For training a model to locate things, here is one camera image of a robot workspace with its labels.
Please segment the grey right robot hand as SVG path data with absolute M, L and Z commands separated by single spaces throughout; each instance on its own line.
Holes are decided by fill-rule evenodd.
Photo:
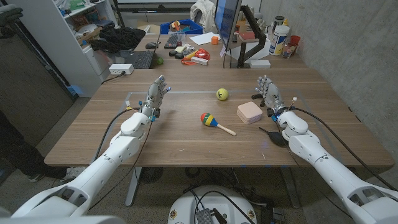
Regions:
M 285 105 L 278 87 L 273 81 L 266 77 L 258 77 L 258 87 L 255 90 L 262 96 L 261 105 L 267 108 L 267 115 L 278 117 L 287 111 L 288 106 Z

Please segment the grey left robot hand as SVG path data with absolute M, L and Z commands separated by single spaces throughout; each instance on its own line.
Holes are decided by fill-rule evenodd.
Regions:
M 147 117 L 159 118 L 163 97 L 171 90 L 171 87 L 166 86 L 165 77 L 161 75 L 150 85 L 139 112 Z

